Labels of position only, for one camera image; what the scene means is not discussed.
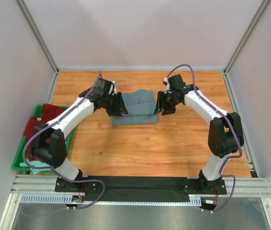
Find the blue grey t shirt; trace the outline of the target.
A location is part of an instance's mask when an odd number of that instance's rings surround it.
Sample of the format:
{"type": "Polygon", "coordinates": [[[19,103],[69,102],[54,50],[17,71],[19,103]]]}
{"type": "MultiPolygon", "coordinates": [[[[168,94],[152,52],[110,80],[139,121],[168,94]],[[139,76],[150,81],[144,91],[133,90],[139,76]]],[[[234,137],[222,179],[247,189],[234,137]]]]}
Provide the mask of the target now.
{"type": "Polygon", "coordinates": [[[127,115],[112,117],[112,125],[145,125],[158,123],[158,115],[154,113],[156,103],[153,91],[139,89],[131,93],[122,93],[127,115]]]}

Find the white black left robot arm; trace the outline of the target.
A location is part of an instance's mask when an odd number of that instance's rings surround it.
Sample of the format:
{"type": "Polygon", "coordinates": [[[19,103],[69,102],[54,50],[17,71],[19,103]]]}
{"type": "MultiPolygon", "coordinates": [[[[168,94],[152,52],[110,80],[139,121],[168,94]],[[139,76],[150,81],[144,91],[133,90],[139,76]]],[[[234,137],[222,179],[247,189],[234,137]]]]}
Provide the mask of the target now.
{"type": "Polygon", "coordinates": [[[80,170],[67,158],[65,139],[80,122],[101,108],[109,116],[128,113],[121,92],[102,95],[83,92],[62,114],[34,127],[31,155],[67,179],[65,185],[71,192],[80,191],[83,181],[80,170]]]}

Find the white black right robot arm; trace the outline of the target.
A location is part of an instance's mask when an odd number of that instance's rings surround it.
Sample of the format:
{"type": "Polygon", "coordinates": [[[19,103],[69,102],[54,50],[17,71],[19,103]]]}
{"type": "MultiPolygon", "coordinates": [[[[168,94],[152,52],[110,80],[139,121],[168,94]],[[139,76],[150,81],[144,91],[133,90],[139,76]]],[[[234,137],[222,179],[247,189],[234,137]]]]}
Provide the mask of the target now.
{"type": "Polygon", "coordinates": [[[243,154],[244,137],[238,113],[229,113],[212,103],[200,90],[187,93],[180,91],[159,91],[155,113],[171,115],[176,105],[184,104],[192,108],[209,125],[208,146],[211,151],[202,169],[203,178],[198,180],[198,188],[209,193],[215,188],[215,180],[223,176],[223,169],[230,159],[243,154]]]}

